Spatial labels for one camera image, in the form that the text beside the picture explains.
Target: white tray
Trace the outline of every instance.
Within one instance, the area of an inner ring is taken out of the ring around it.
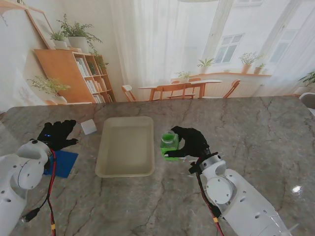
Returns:
[[[153,171],[153,120],[150,117],[107,119],[95,173],[99,177],[138,177],[149,176]]]

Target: blue sponge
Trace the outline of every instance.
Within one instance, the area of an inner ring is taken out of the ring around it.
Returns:
[[[68,151],[56,151],[55,154],[57,159],[56,176],[59,176],[61,178],[68,178],[74,162],[79,154]],[[51,156],[49,160],[50,163],[53,163],[53,156]],[[50,165],[49,170],[44,171],[44,175],[51,175],[52,173],[53,164]]]

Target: potted plant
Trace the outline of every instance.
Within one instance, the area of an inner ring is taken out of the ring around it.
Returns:
[[[191,75],[191,72],[181,71],[181,72],[177,72],[176,74],[178,75],[178,78],[182,81],[182,83],[187,83],[189,76]]]
[[[102,43],[102,41],[95,35],[85,32],[86,28],[92,28],[91,24],[79,24],[75,22],[74,25],[68,23],[67,15],[64,14],[63,21],[57,20],[61,23],[62,34],[68,37],[68,40],[72,47],[81,48],[83,53],[89,53],[89,46],[94,50],[95,47],[92,44],[94,41]]]
[[[256,52],[244,53],[239,58],[239,59],[241,59],[242,63],[244,64],[241,73],[246,74],[248,72],[248,70],[250,69],[251,65],[261,57],[262,57],[262,55],[257,55]]]
[[[46,94],[53,94],[55,97],[52,98],[52,100],[57,104],[67,104],[67,100],[62,96],[58,96],[57,93],[61,90],[68,90],[71,88],[70,86],[63,85],[56,79],[44,79],[40,76],[35,77],[37,78],[36,80],[28,79],[32,82],[32,87],[38,88],[39,90],[44,91]]]
[[[199,60],[200,64],[198,64],[197,66],[200,67],[200,74],[205,74],[207,71],[207,68],[209,66],[211,66],[213,63],[212,61],[214,60],[214,58],[210,59],[210,60]]]
[[[298,81],[301,81],[304,83],[304,87],[298,87],[298,89],[293,93],[295,95],[302,95],[305,92],[309,92],[312,87],[308,87],[309,85],[315,83],[315,71],[310,72],[307,74],[307,76],[304,76],[303,78],[299,79]]]
[[[265,65],[266,64],[262,63],[260,66],[257,66],[254,70],[254,74],[258,75]]]
[[[51,36],[50,39],[53,40],[56,49],[69,50],[66,42],[64,41],[64,36],[60,31],[56,33],[50,33],[50,36]]]

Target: white eraser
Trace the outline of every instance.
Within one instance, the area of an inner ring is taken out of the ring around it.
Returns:
[[[85,134],[91,134],[91,133],[97,131],[95,123],[92,119],[87,120],[85,122],[82,122],[81,126],[82,126],[83,132]]]

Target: window sill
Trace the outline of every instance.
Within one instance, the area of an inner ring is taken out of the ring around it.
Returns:
[[[263,75],[263,74],[243,74],[243,73],[235,73],[235,72],[214,72],[209,74],[198,74],[191,75],[190,78],[196,76],[205,76],[205,75],[241,75],[241,76],[254,76],[254,77],[271,77],[271,75]]]

